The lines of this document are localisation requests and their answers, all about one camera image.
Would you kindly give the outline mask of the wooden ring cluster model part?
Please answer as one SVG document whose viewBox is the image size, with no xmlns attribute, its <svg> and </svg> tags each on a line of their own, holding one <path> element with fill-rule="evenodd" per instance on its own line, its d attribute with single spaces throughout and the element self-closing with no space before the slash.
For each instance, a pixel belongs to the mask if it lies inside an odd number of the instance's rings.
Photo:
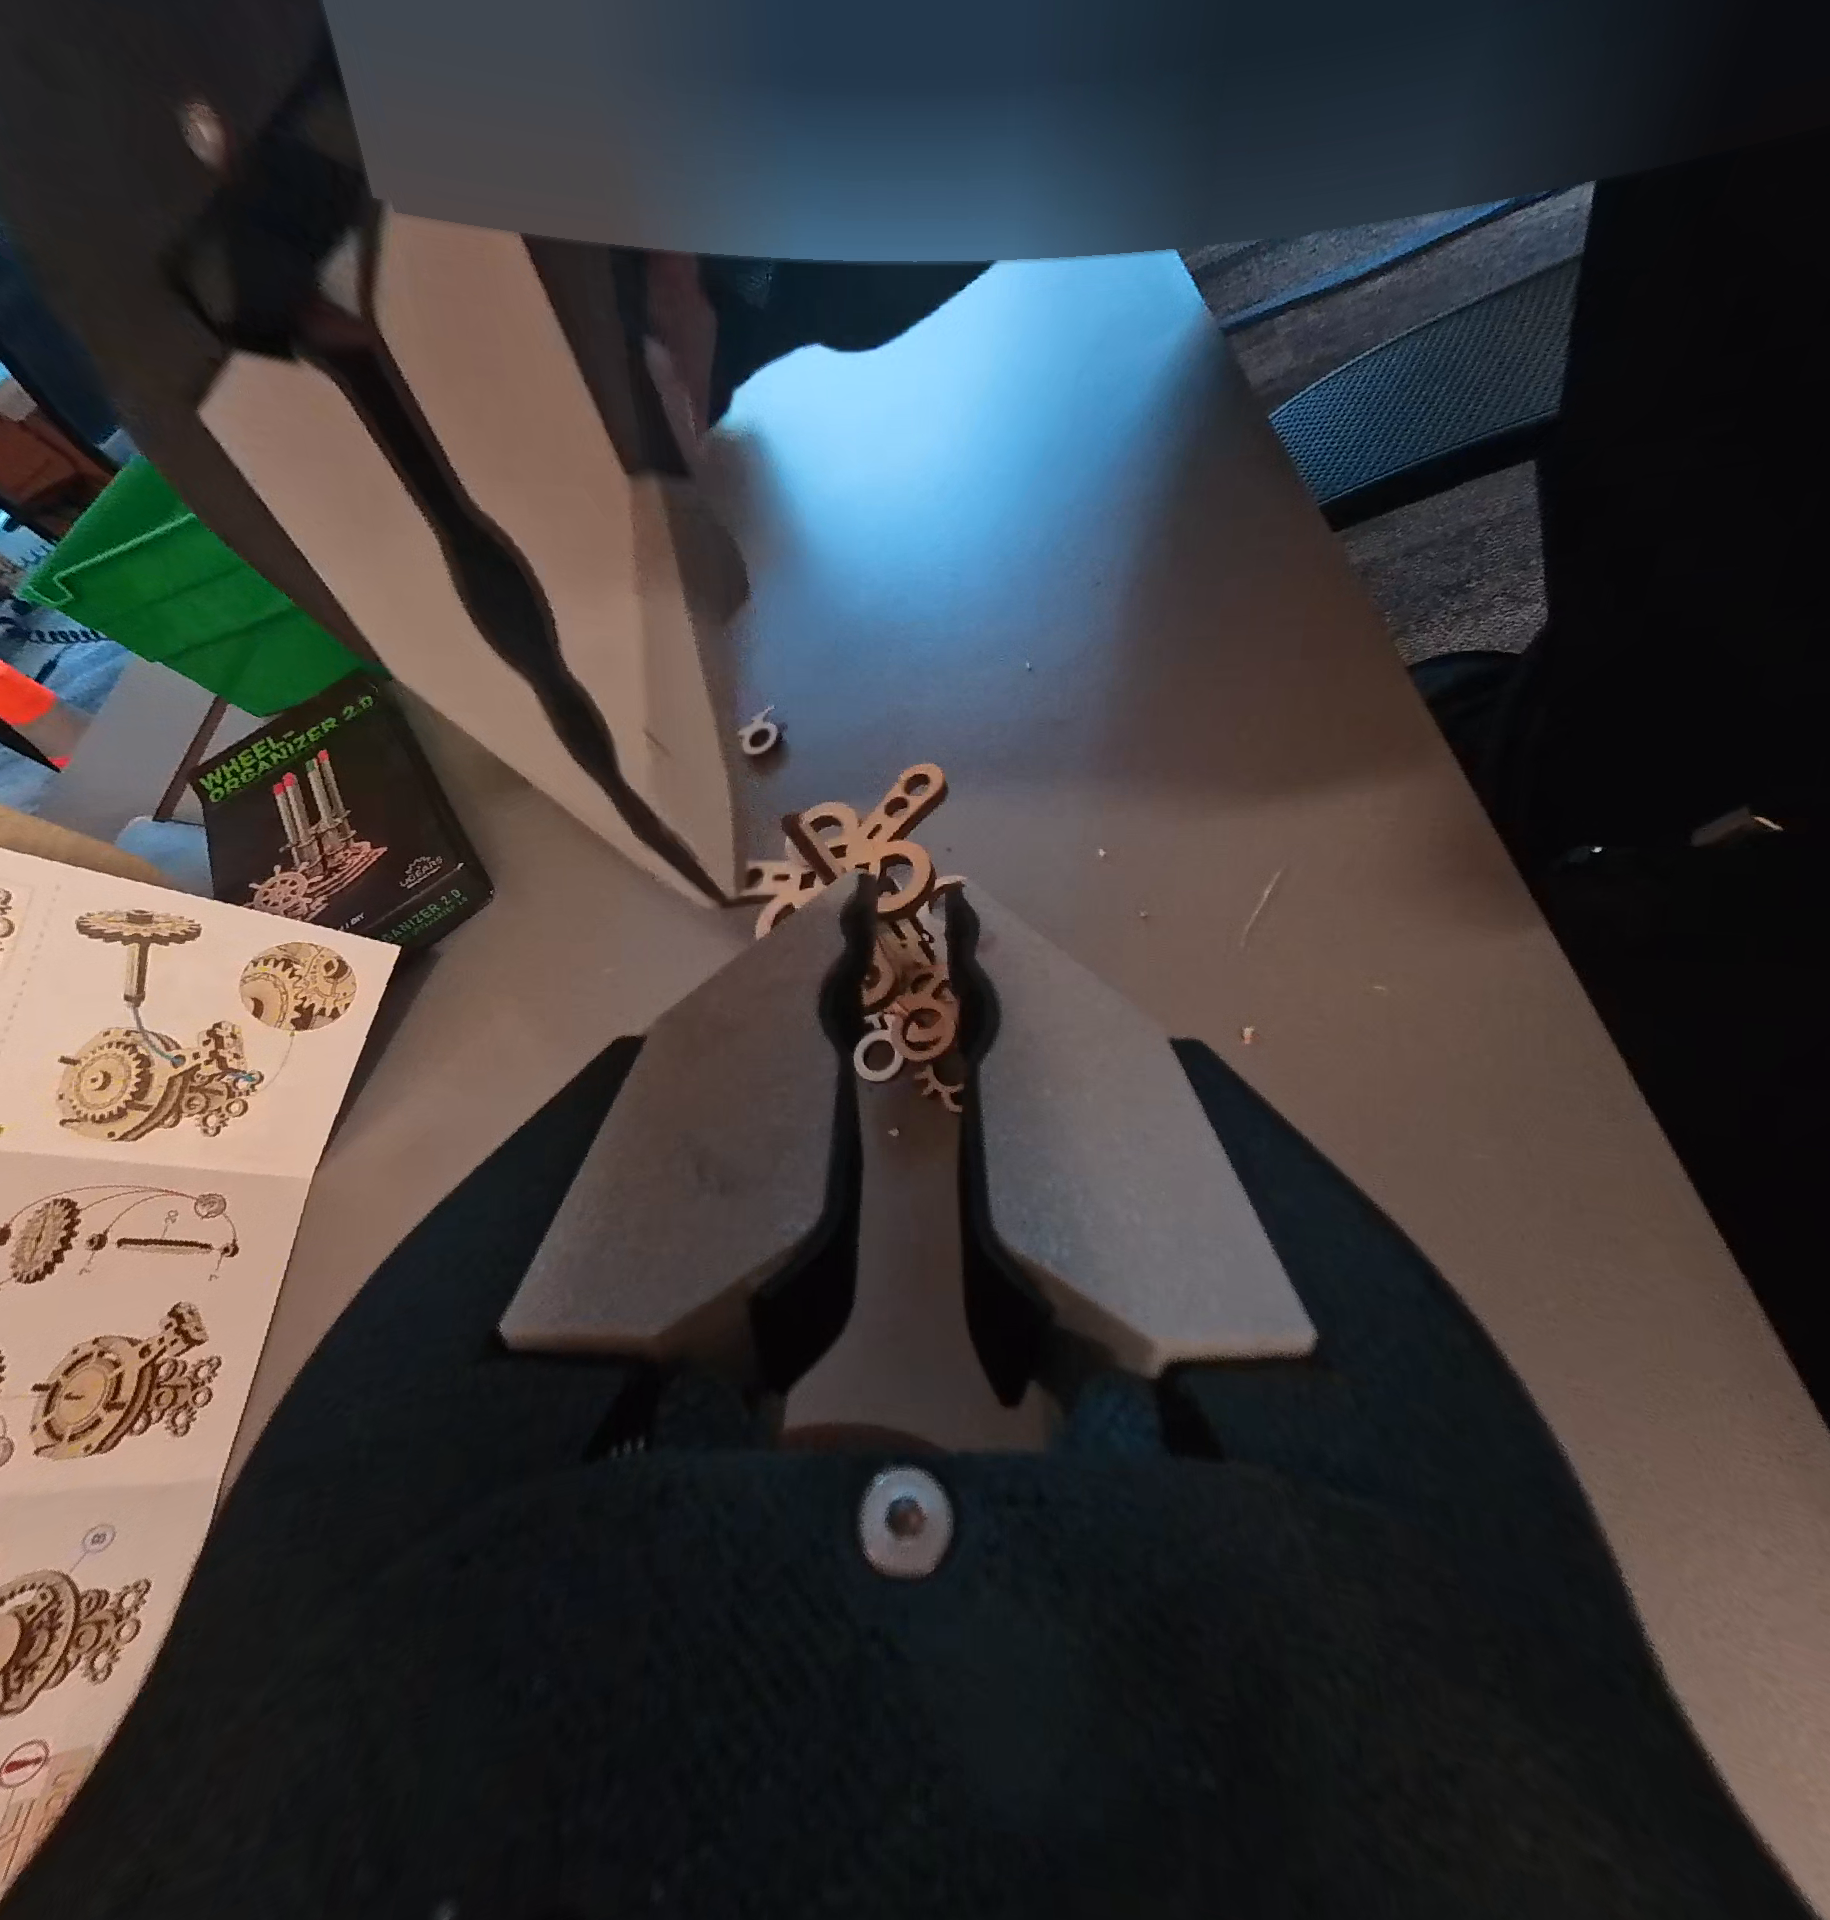
<svg viewBox="0 0 1830 1920">
<path fill-rule="evenodd" d="M 869 969 L 860 988 L 854 1078 L 867 1086 L 909 1080 L 952 1117 L 966 1109 L 944 906 L 965 886 L 941 875 L 918 841 L 893 841 L 873 864 L 879 880 Z"/>
</svg>

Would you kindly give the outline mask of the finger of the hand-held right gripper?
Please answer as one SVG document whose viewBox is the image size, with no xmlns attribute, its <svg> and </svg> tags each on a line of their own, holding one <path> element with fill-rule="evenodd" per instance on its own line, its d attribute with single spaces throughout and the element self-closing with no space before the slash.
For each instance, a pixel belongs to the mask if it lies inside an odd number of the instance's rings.
<svg viewBox="0 0 1830 1920">
<path fill-rule="evenodd" d="M 327 270 L 327 377 L 427 520 L 464 629 L 587 790 L 590 825 L 689 899 L 742 880 L 736 540 L 694 478 L 632 467 L 636 387 L 606 260 L 545 275 L 512 232 L 368 208 Z"/>
<path fill-rule="evenodd" d="M 738 825 L 716 624 L 684 574 L 665 495 L 625 476 L 571 352 L 518 346 L 482 368 L 395 356 L 464 499 L 536 577 L 571 687 L 591 696 L 625 787 L 689 875 L 642 845 L 489 644 L 428 518 L 323 370 L 234 354 L 204 425 L 406 687 L 677 895 L 724 905 Z"/>
</svg>

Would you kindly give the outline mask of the wooden cross-shaped model part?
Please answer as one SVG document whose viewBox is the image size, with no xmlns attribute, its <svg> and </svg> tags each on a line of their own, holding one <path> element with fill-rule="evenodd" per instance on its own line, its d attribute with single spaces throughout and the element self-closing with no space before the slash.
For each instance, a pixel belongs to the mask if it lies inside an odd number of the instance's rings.
<svg viewBox="0 0 1830 1920">
<path fill-rule="evenodd" d="M 743 870 L 742 902 L 759 906 L 757 939 L 769 936 L 811 899 L 852 875 L 873 876 L 881 921 L 909 919 L 926 909 L 944 878 L 916 833 L 944 796 L 944 770 L 916 762 L 867 812 L 835 802 L 787 817 L 782 854 L 753 860 Z"/>
</svg>

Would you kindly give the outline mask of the dark cloth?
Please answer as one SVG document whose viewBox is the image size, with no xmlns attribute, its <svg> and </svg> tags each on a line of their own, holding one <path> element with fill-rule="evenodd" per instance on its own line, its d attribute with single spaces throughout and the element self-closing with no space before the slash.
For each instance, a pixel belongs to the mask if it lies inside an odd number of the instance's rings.
<svg viewBox="0 0 1830 1920">
<path fill-rule="evenodd" d="M 701 285 L 716 315 L 706 420 L 714 428 L 760 368 L 806 346 L 873 352 L 924 323 L 982 275 L 986 261 L 876 264 L 702 255 Z"/>
</svg>

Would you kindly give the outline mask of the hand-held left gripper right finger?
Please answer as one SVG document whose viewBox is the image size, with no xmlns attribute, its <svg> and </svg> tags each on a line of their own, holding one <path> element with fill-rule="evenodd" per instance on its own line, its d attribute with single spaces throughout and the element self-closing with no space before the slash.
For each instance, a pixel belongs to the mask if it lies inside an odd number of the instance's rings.
<svg viewBox="0 0 1830 1920">
<path fill-rule="evenodd" d="M 998 899 L 944 902 L 962 1302 L 998 1404 L 1107 1370 L 1312 1357 L 1316 1329 L 1167 1033 Z"/>
</svg>

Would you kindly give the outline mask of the green plastic bin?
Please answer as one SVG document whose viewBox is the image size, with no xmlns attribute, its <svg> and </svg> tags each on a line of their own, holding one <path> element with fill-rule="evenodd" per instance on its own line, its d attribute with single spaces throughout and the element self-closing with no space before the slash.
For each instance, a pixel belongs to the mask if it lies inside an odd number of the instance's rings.
<svg viewBox="0 0 1830 1920">
<path fill-rule="evenodd" d="M 371 666 L 221 540 L 146 458 L 125 465 L 21 595 L 252 715 Z"/>
</svg>

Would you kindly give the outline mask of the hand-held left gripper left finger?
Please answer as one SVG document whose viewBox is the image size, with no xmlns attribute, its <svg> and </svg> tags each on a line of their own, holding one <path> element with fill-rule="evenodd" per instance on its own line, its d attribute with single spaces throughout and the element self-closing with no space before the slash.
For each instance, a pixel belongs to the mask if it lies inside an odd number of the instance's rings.
<svg viewBox="0 0 1830 1920">
<path fill-rule="evenodd" d="M 499 1321 L 518 1355 L 784 1397 L 854 1307 L 852 1052 L 875 880 L 845 876 L 642 1034 Z"/>
</svg>

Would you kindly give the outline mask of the printed instruction sheet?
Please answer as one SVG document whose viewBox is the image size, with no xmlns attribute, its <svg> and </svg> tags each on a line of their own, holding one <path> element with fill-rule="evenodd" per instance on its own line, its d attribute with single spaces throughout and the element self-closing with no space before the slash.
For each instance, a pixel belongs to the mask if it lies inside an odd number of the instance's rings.
<svg viewBox="0 0 1830 1920">
<path fill-rule="evenodd" d="M 0 849 L 0 1900 L 177 1612 L 397 965 Z"/>
</svg>

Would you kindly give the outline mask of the black model kit box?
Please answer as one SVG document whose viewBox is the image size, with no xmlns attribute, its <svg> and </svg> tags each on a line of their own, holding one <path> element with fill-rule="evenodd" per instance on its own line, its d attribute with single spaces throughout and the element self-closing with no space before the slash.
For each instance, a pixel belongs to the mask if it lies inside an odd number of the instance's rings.
<svg viewBox="0 0 1830 1920">
<path fill-rule="evenodd" d="M 494 886 L 393 686 L 346 675 L 197 765 L 214 899 L 402 950 Z"/>
</svg>

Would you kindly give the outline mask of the orange fabric item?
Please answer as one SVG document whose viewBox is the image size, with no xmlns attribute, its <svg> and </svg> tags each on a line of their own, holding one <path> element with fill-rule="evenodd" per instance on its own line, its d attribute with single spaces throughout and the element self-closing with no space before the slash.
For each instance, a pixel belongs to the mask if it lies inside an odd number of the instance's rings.
<svg viewBox="0 0 1830 1920">
<path fill-rule="evenodd" d="M 65 703 L 46 683 L 0 660 L 0 745 L 62 770 L 73 757 Z"/>
</svg>

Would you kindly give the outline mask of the black mesh office chair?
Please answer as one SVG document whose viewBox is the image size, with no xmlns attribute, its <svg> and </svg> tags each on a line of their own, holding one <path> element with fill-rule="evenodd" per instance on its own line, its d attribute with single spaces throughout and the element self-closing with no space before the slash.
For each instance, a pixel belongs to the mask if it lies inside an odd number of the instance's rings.
<svg viewBox="0 0 1830 1920">
<path fill-rule="evenodd" d="M 1336 532 L 1535 458 L 1567 397 L 1582 260 L 1463 301 L 1270 411 Z"/>
</svg>

